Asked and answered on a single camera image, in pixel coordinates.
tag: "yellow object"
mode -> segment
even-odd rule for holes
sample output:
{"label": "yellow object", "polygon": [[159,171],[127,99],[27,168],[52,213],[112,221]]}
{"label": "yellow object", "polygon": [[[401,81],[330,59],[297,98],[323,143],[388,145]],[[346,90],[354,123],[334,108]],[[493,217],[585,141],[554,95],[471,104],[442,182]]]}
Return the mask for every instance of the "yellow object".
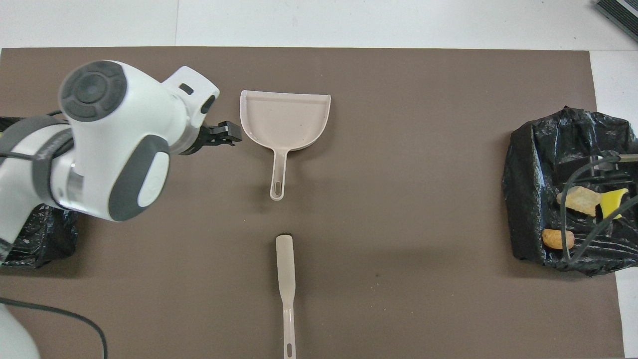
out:
{"label": "yellow object", "polygon": [[[629,193],[627,188],[603,193],[600,197],[600,209],[602,210],[602,216],[607,218],[613,211],[620,207],[620,200],[625,193]],[[614,219],[622,218],[623,216],[617,215]]]}

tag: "beige dustpan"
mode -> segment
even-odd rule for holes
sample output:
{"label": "beige dustpan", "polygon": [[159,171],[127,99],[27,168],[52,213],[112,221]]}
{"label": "beige dustpan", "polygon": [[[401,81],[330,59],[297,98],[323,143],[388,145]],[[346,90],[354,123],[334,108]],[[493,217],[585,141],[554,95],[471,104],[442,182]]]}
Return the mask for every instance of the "beige dustpan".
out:
{"label": "beige dustpan", "polygon": [[303,95],[244,90],[239,116],[245,133],[274,152],[271,198],[283,198],[289,151],[317,141],[328,121],[330,95]]}

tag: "brown food item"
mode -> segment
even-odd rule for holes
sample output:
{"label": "brown food item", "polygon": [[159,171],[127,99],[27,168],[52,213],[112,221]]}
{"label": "brown food item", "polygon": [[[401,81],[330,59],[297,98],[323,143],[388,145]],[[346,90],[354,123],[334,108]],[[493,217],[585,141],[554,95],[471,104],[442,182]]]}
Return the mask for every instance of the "brown food item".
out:
{"label": "brown food item", "polygon": [[[565,231],[565,239],[567,240],[567,248],[572,249],[574,247],[573,232]],[[556,229],[543,229],[543,243],[552,249],[563,249],[560,231]]]}
{"label": "brown food item", "polygon": [[[558,204],[563,196],[563,192],[556,196]],[[567,200],[565,201],[565,207],[571,208],[575,211],[585,213],[592,217],[596,216],[596,206],[600,204],[601,195],[588,188],[581,186],[572,187],[567,191]]]}

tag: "black plastic bag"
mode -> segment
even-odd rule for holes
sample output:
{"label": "black plastic bag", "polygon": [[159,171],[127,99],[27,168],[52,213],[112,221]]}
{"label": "black plastic bag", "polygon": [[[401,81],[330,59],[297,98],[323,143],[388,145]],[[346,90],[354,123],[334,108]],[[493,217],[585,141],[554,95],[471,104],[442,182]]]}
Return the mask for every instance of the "black plastic bag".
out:
{"label": "black plastic bag", "polygon": [[[560,229],[556,195],[562,191],[562,183],[554,182],[558,165],[592,155],[605,156],[609,151],[638,153],[638,148],[629,122],[599,112],[565,107],[546,118],[527,122],[512,133],[503,193],[514,257],[589,276],[638,264],[638,217],[634,209],[612,221],[570,266],[563,260],[561,250],[545,247],[542,242],[543,229]],[[592,180],[578,185],[598,193],[627,188],[631,197],[637,195],[638,164],[621,166],[618,171],[631,180]],[[574,249],[601,219],[600,214],[595,218],[568,210],[566,228],[574,233]]]}
{"label": "black plastic bag", "polygon": [[[0,117],[0,132],[22,118]],[[41,204],[31,212],[3,266],[38,268],[75,252],[78,213]]]}

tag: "brown mat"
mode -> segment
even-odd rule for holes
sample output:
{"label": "brown mat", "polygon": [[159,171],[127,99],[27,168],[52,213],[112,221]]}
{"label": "brown mat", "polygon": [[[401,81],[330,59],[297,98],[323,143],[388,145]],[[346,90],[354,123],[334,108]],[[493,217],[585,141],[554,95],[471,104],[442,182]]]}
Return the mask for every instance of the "brown mat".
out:
{"label": "brown mat", "polygon": [[[332,95],[323,135],[289,156],[283,201],[269,198],[272,153],[245,137],[175,157],[141,216],[86,218],[72,258],[2,271],[4,296],[99,323],[112,358],[281,357],[282,232],[299,358],[623,355],[614,276],[514,259],[500,187],[511,131],[595,109],[587,52],[3,49],[1,113],[56,109],[64,76],[96,59],[159,80],[202,72],[221,89],[210,124],[239,124],[243,89]],[[86,325],[13,312],[44,358],[98,356]]]}

